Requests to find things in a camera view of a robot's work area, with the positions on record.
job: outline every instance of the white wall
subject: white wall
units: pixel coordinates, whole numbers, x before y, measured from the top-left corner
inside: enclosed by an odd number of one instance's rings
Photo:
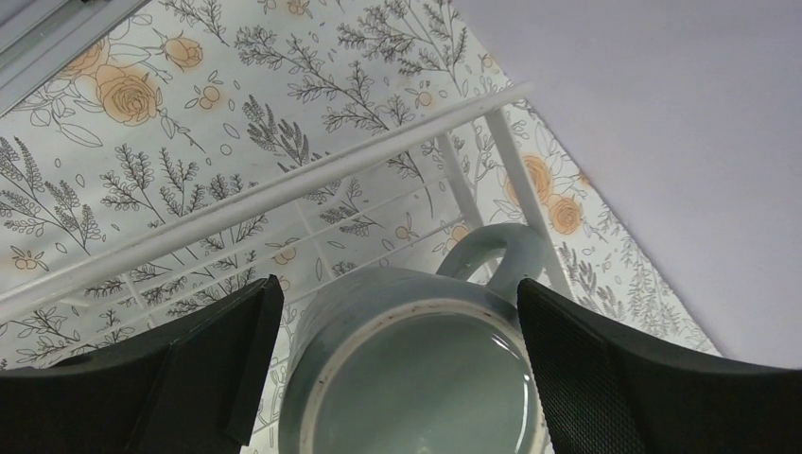
[[[456,3],[723,353],[802,366],[802,2]]]

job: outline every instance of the textured black surface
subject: textured black surface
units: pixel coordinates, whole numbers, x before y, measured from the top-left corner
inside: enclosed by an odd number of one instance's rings
[[[238,453],[283,303],[272,276],[49,369],[0,373],[0,452]]]
[[[518,312],[557,454],[802,452],[802,371],[676,346],[529,279]]]

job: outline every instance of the upside-down mug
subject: upside-down mug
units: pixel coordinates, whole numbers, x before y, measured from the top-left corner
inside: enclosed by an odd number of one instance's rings
[[[531,454],[546,442],[514,301],[549,241],[481,227],[436,274],[376,267],[309,304],[290,346],[281,454]],[[503,257],[486,286],[467,282]]]

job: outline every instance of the mug bottom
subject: mug bottom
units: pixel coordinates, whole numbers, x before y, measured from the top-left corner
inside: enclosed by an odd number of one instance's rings
[[[404,317],[362,340],[333,372],[307,426],[314,453],[539,452],[526,354],[485,320]]]

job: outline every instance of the rack wire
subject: rack wire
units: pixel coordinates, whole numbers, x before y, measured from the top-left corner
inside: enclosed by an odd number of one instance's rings
[[[349,221],[353,221],[359,216],[364,216],[365,213],[369,213],[371,210],[402,203],[405,197],[416,191],[447,183],[460,213],[456,217],[445,220],[438,228],[424,232],[404,246],[386,251],[370,261],[349,270],[349,272],[372,266],[376,262],[387,259],[390,255],[410,248],[458,223],[463,222],[468,228],[476,229],[482,226],[484,221],[479,213],[479,208],[476,205],[469,183],[461,171],[458,154],[451,145],[448,132],[480,117],[483,117],[487,122],[488,129],[496,142],[498,154],[502,164],[506,167],[524,219],[547,240],[546,244],[552,246],[549,249],[549,253],[547,253],[545,263],[545,272],[549,282],[556,291],[566,295],[566,297],[570,297],[565,271],[553,248],[553,243],[549,240],[549,231],[535,197],[532,181],[518,153],[507,118],[501,110],[504,106],[521,99],[530,89],[531,86],[529,84],[521,83],[498,93],[466,100],[443,109],[435,115],[409,123],[397,130],[374,137],[342,152],[326,156],[308,166],[292,170],[273,181],[243,190],[229,199],[202,208],[173,223],[162,225],[145,235],[84,259],[63,270],[47,274],[39,279],[13,288],[0,295],[0,320],[8,320],[24,312],[51,304],[96,307],[98,305],[117,304],[132,298],[138,305],[140,313],[130,323],[147,320],[148,325],[152,327],[157,324],[153,314],[160,310],[160,307],[148,306],[144,296],[148,290],[170,280],[188,276],[194,271],[202,270],[204,267],[217,263],[219,260],[246,251],[254,245],[263,244],[266,234],[256,235],[231,244],[221,251],[200,257],[197,262],[191,265],[184,266],[170,274],[144,283],[134,283],[131,278],[132,270],[280,207],[294,207],[303,223],[305,235],[298,238],[297,241],[285,244],[270,255],[256,259],[249,263],[249,266],[275,259],[282,253],[287,253],[290,249],[300,245],[311,244],[317,250],[321,260],[325,262],[324,269],[327,274],[325,279],[319,279],[321,282],[310,286],[304,292],[288,301],[288,306],[297,301],[302,301],[340,277],[332,271],[331,260],[323,253],[322,237],[346,225]],[[436,140],[442,153],[445,171],[445,174],[440,175],[437,180],[416,185],[388,200],[372,205],[361,213],[341,219],[339,222],[319,231],[315,231],[313,226],[310,225],[304,210],[301,209],[298,203],[298,199],[326,184],[375,166],[381,166],[388,159],[431,139]],[[169,301],[180,301],[182,298],[189,297],[205,288],[218,285],[225,279],[232,278],[241,272],[242,270],[240,269],[226,271],[216,278],[204,282],[201,287],[188,288],[171,295]],[[103,300],[88,300],[74,296],[80,290],[94,283],[115,276],[118,276],[126,284],[128,293],[115,294],[111,298]],[[106,334],[105,331],[101,330],[96,334],[96,338],[100,339]]]

